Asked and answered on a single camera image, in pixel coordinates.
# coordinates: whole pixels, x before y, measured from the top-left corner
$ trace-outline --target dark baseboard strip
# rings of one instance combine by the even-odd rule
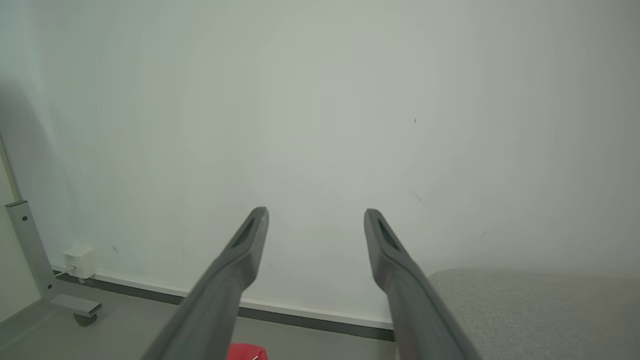
[[[141,297],[143,299],[166,302],[175,305],[180,305],[180,302],[184,299],[184,297],[176,295],[169,295],[150,290],[132,288],[131,286],[118,285],[113,284],[112,282],[106,282],[96,279],[87,279],[81,282],[79,278],[70,276],[68,274],[61,275],[58,277],[58,279],[62,281],[72,282],[74,284],[89,286],[91,288],[110,291],[112,293]],[[383,341],[396,340],[393,330],[379,329],[377,327],[368,327],[361,325],[351,325],[350,323],[331,322],[327,320],[305,318],[302,316],[272,313],[271,311],[249,309],[247,307],[240,307],[238,309],[238,316],[267,322],[306,327],[308,329],[339,332],[341,334],[355,335],[362,338],[371,338]]]

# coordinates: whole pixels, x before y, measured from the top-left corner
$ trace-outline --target baseboard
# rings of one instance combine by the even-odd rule
[[[58,266],[58,265],[52,265],[52,268],[55,271],[63,271],[65,269],[64,266]],[[98,271],[98,273],[95,274],[92,277],[92,279],[103,281],[103,282],[109,282],[111,284],[128,286],[130,288],[153,291],[155,293],[162,293],[166,295],[171,295],[172,297],[180,297],[180,298],[183,298],[189,295],[189,291],[191,290],[189,288],[181,288],[178,286],[169,286],[164,284],[158,284],[156,282],[132,279],[130,277],[124,277],[121,275],[106,274],[100,271]],[[165,302],[170,302],[172,304],[179,303],[179,301],[176,299],[166,299]],[[370,316],[340,313],[336,311],[316,309],[313,307],[280,304],[276,302],[267,302],[267,301],[261,301],[261,300],[255,300],[255,299],[242,298],[240,300],[240,308],[254,310],[254,311],[244,311],[244,313],[251,313],[251,314],[255,314],[256,313],[255,311],[263,311],[263,312],[282,314],[282,315],[293,316],[298,318],[308,318],[311,320],[321,320],[325,322],[356,325],[360,327],[383,329],[387,331],[393,329],[393,324],[391,323],[390,320],[385,320],[381,318],[373,318]]]

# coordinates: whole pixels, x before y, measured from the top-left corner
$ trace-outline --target white cable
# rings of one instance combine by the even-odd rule
[[[58,277],[58,276],[60,276],[60,275],[62,275],[62,274],[66,274],[66,273],[68,273],[68,272],[70,272],[70,271],[74,271],[75,269],[76,269],[76,267],[75,267],[75,266],[71,266],[70,268],[66,268],[66,269],[65,269],[65,271],[57,273],[57,274],[55,275],[55,277]]]

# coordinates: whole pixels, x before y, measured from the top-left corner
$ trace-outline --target gray upholstered furniture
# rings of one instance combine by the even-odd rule
[[[640,279],[477,268],[429,278],[483,359],[640,359]]]

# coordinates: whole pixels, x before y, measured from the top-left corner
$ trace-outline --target caster wheel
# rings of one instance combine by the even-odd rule
[[[78,325],[80,325],[81,327],[85,327],[93,324],[95,320],[98,319],[98,314],[93,314],[93,316],[91,317],[74,314],[74,319],[76,319]]]

